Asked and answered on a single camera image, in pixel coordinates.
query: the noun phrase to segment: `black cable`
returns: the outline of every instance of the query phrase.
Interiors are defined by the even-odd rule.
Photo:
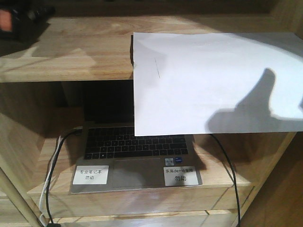
[[[53,217],[52,217],[50,209],[49,209],[49,200],[48,200],[48,197],[49,197],[49,188],[50,188],[50,185],[51,185],[51,179],[52,179],[52,175],[53,175],[53,170],[55,169],[55,165],[56,165],[56,162],[57,162],[60,150],[62,148],[62,145],[63,145],[65,139],[68,136],[70,136],[72,134],[76,134],[78,132],[79,132],[79,130],[71,131],[71,132],[69,132],[67,135],[65,135],[62,138],[62,140],[60,141],[59,146],[58,146],[58,152],[55,154],[55,157],[54,157],[54,160],[53,160],[53,165],[52,165],[52,168],[51,168],[51,171],[50,171],[50,174],[49,174],[49,179],[48,179],[48,183],[47,183],[47,187],[46,187],[46,193],[45,193],[45,203],[46,203],[47,214],[48,214],[48,217],[49,217],[49,219],[50,219],[50,221],[51,221],[52,224],[53,224]]]
[[[240,202],[239,202],[239,195],[238,195],[238,188],[237,188],[237,181],[236,181],[236,174],[235,174],[235,170],[233,168],[233,165],[224,149],[224,147],[222,146],[221,142],[217,139],[217,137],[215,137],[215,135],[210,134],[211,137],[214,138],[214,140],[218,143],[218,145],[220,146],[221,150],[223,151],[227,162],[232,170],[232,176],[233,176],[233,184],[234,184],[234,188],[235,188],[235,193],[236,193],[236,200],[237,200],[237,208],[238,208],[238,227],[241,227],[241,214],[240,214]]]

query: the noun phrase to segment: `laptop screen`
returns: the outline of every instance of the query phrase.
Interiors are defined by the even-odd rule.
[[[95,123],[134,122],[134,81],[82,82],[85,121]]]

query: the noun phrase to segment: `white paper sheet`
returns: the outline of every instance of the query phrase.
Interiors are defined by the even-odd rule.
[[[135,134],[303,131],[292,33],[134,33]]]

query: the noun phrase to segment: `wooden surface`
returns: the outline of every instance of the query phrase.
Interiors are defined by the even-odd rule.
[[[295,136],[242,219],[243,227],[303,223],[303,133]]]
[[[260,3],[281,23],[281,26],[287,27],[303,39],[303,1],[265,0]]]
[[[235,210],[168,212],[141,215],[114,215],[84,218],[56,218],[63,227],[229,227]]]
[[[23,199],[18,190],[9,180],[9,178],[5,175],[3,170],[0,168],[0,182],[1,182],[1,190],[7,194],[9,200],[18,208],[18,211],[22,214],[22,216],[26,219],[28,223],[32,227],[40,227],[40,223],[36,218],[36,215],[32,211],[31,207],[29,207],[28,203]],[[16,219],[8,220],[8,223],[17,223],[20,219],[20,213]]]
[[[81,109],[77,108],[59,109],[57,117],[54,117],[53,130],[50,130],[45,140],[31,181],[32,189],[28,192],[36,203],[44,182],[46,165],[53,153],[56,137],[63,130],[64,119],[68,119],[67,128],[78,126],[80,112]],[[270,173],[293,135],[294,133],[218,135],[236,168],[240,200],[241,204],[245,202],[244,207],[248,206],[247,196],[255,188],[261,187],[267,178],[266,174]],[[69,195],[74,164],[81,156],[80,140],[81,137],[76,136],[68,138],[59,155],[50,197],[54,217],[236,208],[232,181],[225,167],[231,171],[222,151],[208,135],[195,136],[195,148],[202,163],[200,173],[203,185],[199,187]],[[86,209],[82,207],[83,201],[87,203]]]
[[[52,103],[45,83],[0,84],[0,168],[35,211],[27,191],[44,143]]]
[[[0,82],[129,79],[133,32],[287,31],[269,14],[260,12],[54,17],[49,24],[38,42],[0,41]]]
[[[0,199],[0,226],[7,223],[27,223],[9,199]]]

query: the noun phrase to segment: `label sticker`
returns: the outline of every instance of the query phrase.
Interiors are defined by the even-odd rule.
[[[109,166],[77,166],[72,184],[107,184]]]
[[[164,167],[165,186],[198,185],[194,166]]]

